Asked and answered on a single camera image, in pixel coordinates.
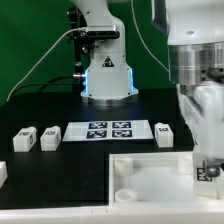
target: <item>black label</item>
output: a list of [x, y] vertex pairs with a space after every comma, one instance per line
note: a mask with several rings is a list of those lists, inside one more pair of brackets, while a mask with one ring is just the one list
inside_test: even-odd
[[197, 168], [197, 180], [198, 181], [212, 182], [212, 178], [206, 176], [205, 168]]
[[106, 129], [107, 122], [93, 122], [89, 123], [89, 129]]
[[46, 133], [45, 133], [45, 135], [54, 135], [55, 134], [55, 131], [47, 131]]
[[101, 139], [107, 137], [107, 131], [88, 131], [86, 139]]
[[131, 128], [131, 122], [113, 122], [113, 128]]
[[30, 135], [30, 145], [33, 144], [33, 135]]
[[159, 128], [159, 131], [168, 131], [168, 128]]
[[30, 134], [30, 132], [20, 132], [19, 136], [27, 136], [29, 134]]
[[131, 138], [132, 131], [131, 130], [116, 130], [112, 131], [113, 138]]

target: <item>white block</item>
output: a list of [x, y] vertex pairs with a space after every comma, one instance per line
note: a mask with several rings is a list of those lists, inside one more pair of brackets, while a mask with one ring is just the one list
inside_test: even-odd
[[57, 126], [47, 128], [40, 138], [42, 151], [56, 151], [61, 141], [61, 129]]
[[34, 127], [23, 128], [13, 138], [15, 152], [28, 152], [37, 141], [37, 130]]
[[160, 148], [173, 147], [173, 132], [168, 124], [155, 125], [155, 139]]
[[0, 162], [0, 188], [4, 184], [7, 177], [8, 177], [8, 174], [6, 170], [6, 164], [5, 162]]

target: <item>black table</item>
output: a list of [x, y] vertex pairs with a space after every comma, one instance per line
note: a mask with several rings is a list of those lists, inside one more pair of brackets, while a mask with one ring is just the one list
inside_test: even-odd
[[[41, 152], [39, 140], [30, 152], [15, 153], [12, 139], [21, 128], [34, 126], [37, 136], [68, 122], [149, 120], [174, 132], [174, 147], [159, 149], [155, 141], [61, 143], [56, 152]], [[56, 208], [108, 204], [109, 154], [187, 151], [191, 133], [180, 115], [175, 89], [147, 90], [133, 104], [99, 108], [80, 103], [72, 93], [15, 96], [0, 108], [0, 161], [8, 179], [0, 189], [0, 209]]]

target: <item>white cable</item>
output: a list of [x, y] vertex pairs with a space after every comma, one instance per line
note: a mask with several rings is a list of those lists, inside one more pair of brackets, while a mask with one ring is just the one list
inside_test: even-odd
[[142, 35], [141, 35], [140, 31], [139, 31], [138, 24], [137, 24], [136, 17], [135, 17], [134, 0], [131, 0], [131, 10], [132, 10], [132, 17], [133, 17], [135, 29], [136, 29], [136, 31], [138, 33], [138, 36], [139, 36], [143, 46], [148, 51], [148, 53], [151, 55], [151, 57], [153, 59], [155, 59], [167, 72], [169, 72], [169, 69], [148, 49], [145, 41], [142, 38]]
[[66, 33], [64, 33], [56, 42], [55, 44], [53, 44], [53, 46], [42, 56], [42, 58], [30, 69], [30, 71], [24, 76], [24, 78], [22, 78], [14, 87], [13, 89], [10, 91], [8, 98], [7, 98], [7, 102], [9, 101], [9, 99], [11, 98], [12, 93], [14, 92], [14, 90], [22, 83], [24, 82], [24, 80], [26, 78], [28, 78], [28, 76], [33, 72], [33, 70], [46, 58], [46, 56], [58, 45], [58, 43], [69, 33], [72, 33], [74, 31], [79, 31], [79, 30], [85, 30], [86, 27], [82, 27], [82, 28], [77, 28], [77, 29], [72, 29], [67, 31]]

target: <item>black cable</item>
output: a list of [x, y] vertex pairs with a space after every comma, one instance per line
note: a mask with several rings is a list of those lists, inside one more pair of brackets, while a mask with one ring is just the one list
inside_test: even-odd
[[13, 97], [13, 95], [16, 93], [16, 92], [18, 92], [19, 90], [21, 90], [21, 89], [24, 89], [24, 88], [27, 88], [27, 87], [33, 87], [33, 86], [72, 86], [72, 85], [74, 85], [74, 83], [71, 83], [71, 84], [52, 84], [52, 83], [35, 83], [35, 84], [29, 84], [29, 85], [25, 85], [25, 86], [21, 86], [21, 87], [19, 87], [19, 88], [17, 88], [17, 89], [15, 89], [13, 92], [12, 92], [12, 94], [11, 94], [11, 96], [10, 96], [10, 98], [9, 98], [9, 100], [8, 101], [10, 101], [10, 99]]
[[41, 93], [45, 88], [47, 88], [48, 84], [51, 84], [51, 83], [60, 81], [60, 80], [62, 80], [62, 79], [71, 79], [71, 78], [73, 78], [72, 75], [59, 76], [59, 77], [53, 78], [52, 80], [48, 81], [45, 85], [43, 85], [43, 86], [37, 91], [37, 93]]

